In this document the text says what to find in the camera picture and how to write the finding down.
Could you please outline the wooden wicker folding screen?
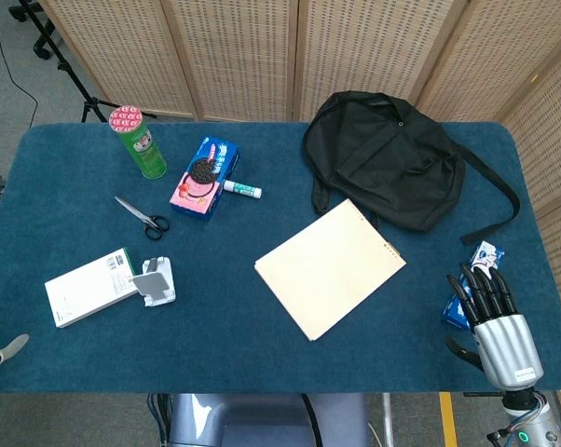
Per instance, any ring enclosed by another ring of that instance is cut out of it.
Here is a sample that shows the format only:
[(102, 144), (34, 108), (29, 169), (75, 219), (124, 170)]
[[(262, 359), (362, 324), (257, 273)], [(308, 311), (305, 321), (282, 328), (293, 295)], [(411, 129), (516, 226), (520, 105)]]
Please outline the wooden wicker folding screen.
[(151, 112), (308, 121), (362, 89), (505, 124), (561, 247), (561, 0), (38, 1), (102, 95)]

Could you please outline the white flat carton box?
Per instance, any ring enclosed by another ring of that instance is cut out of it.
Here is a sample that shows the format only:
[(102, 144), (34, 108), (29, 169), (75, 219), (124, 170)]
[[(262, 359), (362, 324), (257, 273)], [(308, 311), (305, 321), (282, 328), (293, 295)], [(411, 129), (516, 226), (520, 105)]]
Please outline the white flat carton box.
[(55, 326), (65, 328), (137, 292), (126, 248), (121, 248), (45, 283)]

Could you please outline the white grey phone stand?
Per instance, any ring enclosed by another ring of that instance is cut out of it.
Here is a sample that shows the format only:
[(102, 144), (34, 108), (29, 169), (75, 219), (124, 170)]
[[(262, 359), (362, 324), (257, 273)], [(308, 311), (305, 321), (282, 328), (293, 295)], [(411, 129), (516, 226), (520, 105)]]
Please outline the white grey phone stand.
[(130, 278), (130, 282), (144, 298), (145, 307), (170, 304), (176, 293), (172, 278), (171, 260), (160, 256), (144, 261), (143, 272)]

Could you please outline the black grey left robot hand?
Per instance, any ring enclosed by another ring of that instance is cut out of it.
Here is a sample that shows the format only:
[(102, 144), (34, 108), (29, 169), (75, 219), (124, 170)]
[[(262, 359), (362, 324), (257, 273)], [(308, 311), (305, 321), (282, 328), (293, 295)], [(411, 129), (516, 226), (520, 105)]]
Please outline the black grey left robot hand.
[(14, 338), (5, 347), (0, 348), (0, 364), (18, 354), (28, 343), (29, 339), (30, 336), (27, 333), (24, 333)]

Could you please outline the black tripod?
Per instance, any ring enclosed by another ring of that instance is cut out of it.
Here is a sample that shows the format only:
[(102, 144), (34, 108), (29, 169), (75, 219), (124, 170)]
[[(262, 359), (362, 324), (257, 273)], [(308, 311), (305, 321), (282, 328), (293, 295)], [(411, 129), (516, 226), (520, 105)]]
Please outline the black tripod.
[(87, 121), (89, 112), (93, 112), (101, 122), (106, 122), (107, 118), (102, 113), (102, 111), (100, 109), (100, 106), (104, 105), (104, 106), (107, 106), (107, 107), (111, 107), (112, 109), (115, 109), (115, 108), (118, 107), (118, 104), (104, 101), (104, 100), (99, 99), (95, 96), (92, 96), (88, 92), (88, 90), (85, 88), (85, 86), (83, 85), (83, 83), (81, 82), (81, 80), (79, 79), (77, 74), (75, 73), (75, 70), (73, 69), (73, 67), (71, 66), (69, 61), (66, 60), (66, 58), (60, 52), (57, 44), (55, 43), (55, 41), (52, 38), (52, 35), (48, 35), (48, 33), (45, 31), (44, 25), (45, 25), (46, 21), (42, 22), (37, 17), (36, 13), (34, 13), (30, 9), (29, 5), (26, 3), (25, 0), (18, 0), (18, 2), (19, 2), (18, 6), (22, 6), (25, 9), (25, 12), (28, 15), (27, 19), (30, 19), (32, 21), (35, 28), (39, 32), (39, 35), (42, 34), (47, 39), (46, 49), (48, 49), (50, 51), (50, 56), (54, 55), (57, 58), (57, 60), (58, 60), (57, 61), (57, 69), (61, 72), (67, 73), (67, 75), (69, 76), (71, 81), (74, 83), (74, 85), (77, 88), (77, 90), (79, 91), (79, 93), (84, 98), (81, 122), (85, 123)]

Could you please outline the small blue snack packet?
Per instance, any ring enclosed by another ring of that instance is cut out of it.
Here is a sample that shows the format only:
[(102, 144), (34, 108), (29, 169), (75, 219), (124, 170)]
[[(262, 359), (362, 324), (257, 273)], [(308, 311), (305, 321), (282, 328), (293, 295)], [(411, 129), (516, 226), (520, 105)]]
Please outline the small blue snack packet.
[[(504, 254), (505, 251), (501, 248), (494, 246), (489, 242), (482, 241), (475, 247), (472, 256), (466, 263), (466, 266), (470, 270), (477, 267), (489, 278), (491, 278), (488, 269), (490, 267), (498, 269)], [(470, 328), (458, 295), (455, 292), (451, 295), (445, 305), (442, 313), (442, 321), (462, 330), (468, 330)]]

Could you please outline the metal table leg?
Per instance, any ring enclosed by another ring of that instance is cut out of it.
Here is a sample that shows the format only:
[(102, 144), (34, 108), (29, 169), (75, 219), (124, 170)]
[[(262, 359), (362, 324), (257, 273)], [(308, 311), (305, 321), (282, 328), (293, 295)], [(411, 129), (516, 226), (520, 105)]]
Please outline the metal table leg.
[(384, 427), (384, 447), (394, 447), (393, 423), (390, 393), (382, 394), (382, 411)]

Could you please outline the grey blue robot torso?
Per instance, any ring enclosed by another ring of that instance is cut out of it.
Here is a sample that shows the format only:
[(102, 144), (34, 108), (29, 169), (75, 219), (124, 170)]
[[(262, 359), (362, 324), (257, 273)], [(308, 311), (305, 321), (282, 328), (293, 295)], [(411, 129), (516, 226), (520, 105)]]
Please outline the grey blue robot torso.
[(169, 447), (369, 447), (360, 393), (178, 394)]

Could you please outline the black chair wheel base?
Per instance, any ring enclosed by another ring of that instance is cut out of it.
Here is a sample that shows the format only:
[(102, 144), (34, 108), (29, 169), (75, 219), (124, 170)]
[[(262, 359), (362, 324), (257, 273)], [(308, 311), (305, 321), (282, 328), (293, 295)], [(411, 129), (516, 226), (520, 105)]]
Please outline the black chair wheel base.
[[(44, 13), (44, 9), (38, 2), (35, 2), (33, 0), (25, 0), (25, 1), (34, 13)], [(27, 13), (25, 12), (25, 9), (22, 6), (9, 7), (8, 12), (13, 19), (19, 22), (25, 22), (28, 18)], [(55, 30), (55, 26), (52, 23), (51, 19), (47, 19), (44, 28), (45, 31), (48, 33), (48, 35), (52, 35), (52, 33)], [(42, 60), (48, 60), (50, 58), (50, 51), (46, 49), (46, 45), (47, 45), (47, 39), (42, 34), (39, 35), (39, 37), (37, 38), (37, 40), (33, 45), (34, 54)]]

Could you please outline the blue pink cookie box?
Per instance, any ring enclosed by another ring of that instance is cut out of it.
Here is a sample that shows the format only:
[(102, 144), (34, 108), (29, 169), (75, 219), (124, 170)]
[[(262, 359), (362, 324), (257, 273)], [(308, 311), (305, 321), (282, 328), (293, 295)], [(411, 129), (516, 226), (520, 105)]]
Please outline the blue pink cookie box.
[(238, 161), (234, 142), (204, 137), (171, 195), (172, 208), (209, 221)]

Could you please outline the blue table mat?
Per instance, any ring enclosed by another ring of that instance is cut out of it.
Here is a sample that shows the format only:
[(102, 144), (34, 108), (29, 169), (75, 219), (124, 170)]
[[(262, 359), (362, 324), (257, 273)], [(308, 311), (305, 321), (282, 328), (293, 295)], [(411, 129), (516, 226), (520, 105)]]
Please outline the blue table mat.
[[(389, 223), (380, 234), (406, 265), (316, 341), (309, 341), (254, 270), (255, 261), (314, 219), (303, 123), (155, 123), (168, 163), (160, 179), (136, 168), (105, 124), (37, 126), (21, 139), (0, 200), (0, 347), (29, 342), (0, 365), (0, 392), (484, 391), (485, 376), (445, 346), (441, 313), (471, 249), (460, 237), (504, 221), (491, 242), (533, 333), (544, 376), (561, 389), (561, 301), (510, 132), (497, 123), (448, 123), (516, 192), (521, 210), (469, 170), (457, 206), (429, 233)], [(209, 221), (174, 210), (171, 195), (206, 136), (234, 142), (228, 180)], [(166, 217), (160, 240), (115, 199)], [(171, 260), (176, 300), (131, 296), (66, 328), (55, 326), (45, 283), (126, 248), (135, 267)]]

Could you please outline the black backpack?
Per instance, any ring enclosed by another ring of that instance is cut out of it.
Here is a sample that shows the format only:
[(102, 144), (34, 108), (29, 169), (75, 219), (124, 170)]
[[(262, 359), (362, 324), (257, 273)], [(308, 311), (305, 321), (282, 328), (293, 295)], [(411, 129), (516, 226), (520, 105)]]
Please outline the black backpack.
[(333, 93), (309, 123), (302, 150), (319, 215), (337, 191), (375, 220), (427, 233), (458, 204), (468, 166), (509, 200), (513, 216), (520, 211), (519, 196), (485, 161), (411, 103), (385, 93)]

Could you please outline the green chip can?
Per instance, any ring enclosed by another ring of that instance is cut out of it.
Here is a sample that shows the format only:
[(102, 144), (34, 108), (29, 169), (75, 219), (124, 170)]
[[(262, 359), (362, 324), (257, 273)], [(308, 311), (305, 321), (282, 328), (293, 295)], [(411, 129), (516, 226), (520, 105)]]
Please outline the green chip can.
[(119, 106), (109, 115), (108, 123), (145, 178), (158, 179), (165, 174), (166, 161), (138, 108)]

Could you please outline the black handled scissors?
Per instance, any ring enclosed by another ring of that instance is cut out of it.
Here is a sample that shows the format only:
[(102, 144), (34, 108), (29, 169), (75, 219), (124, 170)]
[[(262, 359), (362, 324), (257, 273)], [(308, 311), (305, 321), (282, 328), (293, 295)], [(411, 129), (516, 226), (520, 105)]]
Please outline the black handled scissors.
[(170, 222), (169, 220), (161, 215), (146, 215), (143, 212), (137, 210), (126, 200), (119, 196), (114, 196), (114, 199), (129, 213), (134, 215), (139, 219), (144, 226), (144, 234), (151, 240), (160, 240), (162, 235), (169, 231)]

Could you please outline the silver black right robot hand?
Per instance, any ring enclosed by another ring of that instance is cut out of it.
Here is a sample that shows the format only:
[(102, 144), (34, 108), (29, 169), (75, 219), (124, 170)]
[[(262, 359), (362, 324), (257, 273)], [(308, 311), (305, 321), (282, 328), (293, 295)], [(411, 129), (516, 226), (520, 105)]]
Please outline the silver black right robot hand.
[(451, 275), (446, 278), (459, 299), (477, 350), (463, 347), (450, 336), (445, 338), (446, 347), (483, 372), (500, 391), (533, 388), (544, 370), (527, 320), (519, 312), (506, 280), (494, 267), (484, 271), (462, 264), (460, 269), (467, 288)]

